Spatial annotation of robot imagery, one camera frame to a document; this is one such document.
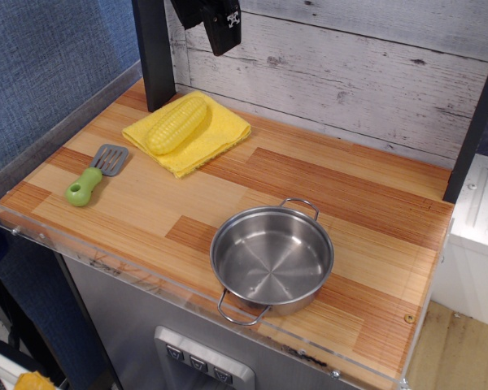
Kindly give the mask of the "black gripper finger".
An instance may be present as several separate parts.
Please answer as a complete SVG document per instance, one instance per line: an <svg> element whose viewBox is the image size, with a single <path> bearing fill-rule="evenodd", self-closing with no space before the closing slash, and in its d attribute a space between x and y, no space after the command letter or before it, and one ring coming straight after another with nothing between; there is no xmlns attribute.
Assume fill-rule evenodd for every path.
<svg viewBox="0 0 488 390"><path fill-rule="evenodd" d="M241 44L240 6L204 6L201 15L215 56L221 56Z"/></svg>

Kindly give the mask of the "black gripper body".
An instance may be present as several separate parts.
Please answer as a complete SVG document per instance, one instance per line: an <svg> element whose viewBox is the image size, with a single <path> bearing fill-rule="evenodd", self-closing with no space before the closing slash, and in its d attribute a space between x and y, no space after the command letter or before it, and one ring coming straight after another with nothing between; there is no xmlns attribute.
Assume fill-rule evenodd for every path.
<svg viewBox="0 0 488 390"><path fill-rule="evenodd" d="M241 22L239 1L234 0L176 0L172 6L185 29L201 22L205 26L222 25L233 28Z"/></svg>

